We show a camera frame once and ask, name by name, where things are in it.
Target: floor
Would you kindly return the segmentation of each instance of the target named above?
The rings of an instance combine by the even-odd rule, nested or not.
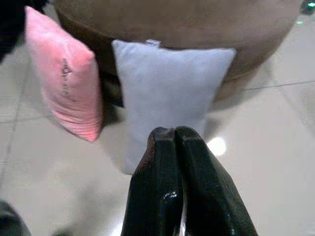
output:
[[[300,16],[253,81],[208,114],[206,141],[260,236],[315,236],[314,42],[315,15]],[[0,65],[0,198],[33,236],[119,236],[130,181],[118,171],[124,109],[90,144],[56,125],[39,88],[21,42]]]

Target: pillow tag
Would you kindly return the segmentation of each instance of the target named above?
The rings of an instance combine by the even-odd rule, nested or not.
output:
[[[161,45],[161,41],[157,41],[157,40],[154,40],[154,39],[147,39],[146,40],[146,45],[149,45],[149,46],[152,46],[152,47],[155,47],[155,48],[159,48],[160,45]]]

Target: dark object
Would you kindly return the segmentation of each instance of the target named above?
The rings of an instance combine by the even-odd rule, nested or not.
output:
[[[186,197],[186,235],[256,236],[232,178],[200,136],[178,127],[176,144]]]
[[[30,235],[19,215],[5,202],[0,202],[0,236]]]
[[[315,0],[304,0],[301,4],[301,12],[312,15],[315,12]]]
[[[183,193],[174,129],[157,128],[130,182],[122,236],[175,236]]]
[[[12,51],[24,30],[24,6],[29,5],[44,13],[47,0],[3,0],[0,4],[0,63]]]

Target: brown ottoman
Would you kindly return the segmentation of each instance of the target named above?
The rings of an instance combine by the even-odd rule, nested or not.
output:
[[[251,74],[274,53],[295,22],[300,2],[55,0],[55,6],[63,28],[95,52],[110,100],[121,102],[112,40],[155,39],[171,49],[235,48],[237,55],[224,88],[230,80]]]

